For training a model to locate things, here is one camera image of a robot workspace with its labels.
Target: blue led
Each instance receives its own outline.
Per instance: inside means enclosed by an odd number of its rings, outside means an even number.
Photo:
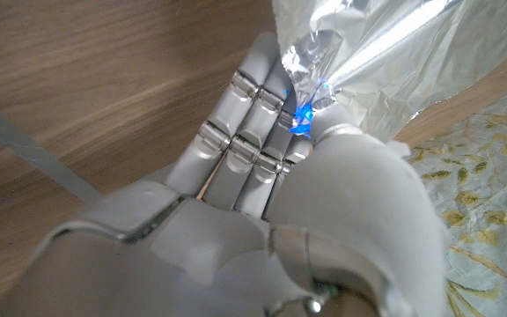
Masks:
[[[309,131],[310,131],[310,123],[309,124],[301,124],[295,128],[290,129],[290,132],[292,132],[296,135],[306,134]]]
[[[310,132],[310,123],[314,114],[312,113],[312,103],[307,103],[303,106],[297,107],[295,111],[295,127],[290,129],[290,132],[296,135],[305,135],[308,136],[308,132]]]

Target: silver foil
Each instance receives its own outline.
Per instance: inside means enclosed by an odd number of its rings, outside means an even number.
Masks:
[[[507,1],[274,0],[273,9],[299,109],[338,101],[382,141],[507,57]]]

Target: wooden table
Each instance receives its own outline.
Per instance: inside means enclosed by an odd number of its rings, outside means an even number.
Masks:
[[[180,155],[267,30],[269,0],[1,0],[0,114],[108,193]],[[506,93],[507,61],[399,139],[419,144]],[[81,205],[0,144],[0,297]]]

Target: robot finger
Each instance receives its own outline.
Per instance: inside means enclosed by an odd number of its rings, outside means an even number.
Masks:
[[[166,186],[183,195],[199,193],[278,58],[276,37],[272,33],[258,36],[215,109],[165,178]]]
[[[252,168],[258,160],[263,160],[261,149],[290,92],[292,83],[277,60],[202,197],[206,203],[223,210],[232,208]],[[269,159],[262,163],[275,161]]]

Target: robotic hand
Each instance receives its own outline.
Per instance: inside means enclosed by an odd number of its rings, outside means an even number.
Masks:
[[[445,229],[404,151],[339,104],[293,136],[295,109],[264,33],[169,174],[51,232],[0,315],[441,315]]]

